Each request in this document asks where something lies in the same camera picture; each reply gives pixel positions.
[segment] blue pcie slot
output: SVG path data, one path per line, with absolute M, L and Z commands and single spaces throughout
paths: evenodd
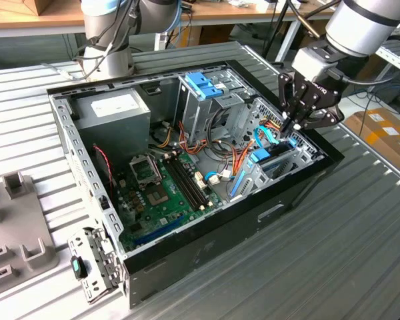
M 143 243 L 148 243 L 162 235 L 164 235 L 165 233 L 169 232 L 170 230 L 176 228 L 177 226 L 179 226 L 181 220 L 184 218 L 184 216 L 180 216 L 178 219 L 168 223 L 167 225 L 161 227 L 160 229 L 157 229 L 156 231 L 153 231 L 147 235 L 143 235 L 142 237 L 133 240 L 133 243 L 135 245 L 141 245 Z

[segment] yellow wire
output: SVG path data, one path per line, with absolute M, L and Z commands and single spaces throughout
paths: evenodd
M 166 137 L 165 142 L 163 142 L 162 144 L 158 145 L 158 147 L 159 148 L 166 147 L 169 144 L 170 140 L 171 140 L 171 128 L 169 128 L 169 130 L 167 131 L 167 137 Z

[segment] expansion slot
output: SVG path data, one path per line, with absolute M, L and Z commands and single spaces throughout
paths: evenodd
M 142 245 L 143 243 L 148 243 L 158 237 L 161 237 L 165 233 L 169 232 L 170 230 L 176 228 L 179 226 L 180 222 L 184 219 L 184 216 L 179 217 L 178 219 L 170 222 L 168 225 L 165 225 L 164 227 L 157 229 L 156 231 L 153 231 L 147 235 L 143 235 L 142 237 L 133 240 L 133 243 L 135 245 Z
M 174 157 L 164 160 L 163 163 L 179 190 L 188 200 L 191 208 L 194 211 L 204 209 L 209 201 L 200 192 L 196 184 L 194 184 L 194 181 L 190 178 L 182 163 Z

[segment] white connector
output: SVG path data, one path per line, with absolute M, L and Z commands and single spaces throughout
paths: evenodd
M 209 182 L 211 185 L 217 185 L 218 183 L 220 183 L 220 180 L 219 180 L 219 178 L 218 178 L 217 175 L 213 175 L 213 176 L 211 176 L 211 177 L 208 179 L 208 182 Z
M 196 181 L 203 180 L 203 176 L 201 175 L 200 171 L 197 171 L 196 173 L 194 173 L 194 178 Z
M 166 121 L 162 121 L 161 124 L 164 126 L 164 128 L 168 129 L 170 128 L 171 124 L 169 122 Z
M 231 176 L 231 171 L 230 170 L 224 170 L 224 171 L 222 171 L 222 173 L 221 173 L 221 176 L 222 176 L 222 178 L 230 178 L 230 176 Z
M 200 190 L 204 190 L 204 188 L 206 188 L 206 184 L 202 182 L 202 180 L 198 181 L 197 185 L 199 186 Z

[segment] label on box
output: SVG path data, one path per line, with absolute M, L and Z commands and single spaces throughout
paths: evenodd
M 370 116 L 370 118 L 372 118 L 372 120 L 374 120 L 374 122 L 380 122 L 380 121 L 384 121 L 385 120 L 378 113 L 372 113 L 369 116 Z
M 386 128 L 382 128 L 385 130 L 386 133 L 388 133 L 389 135 L 399 135 L 400 133 L 398 133 L 393 127 L 386 127 Z
M 97 100 L 92 102 L 91 106 L 98 118 L 138 108 L 132 95 Z

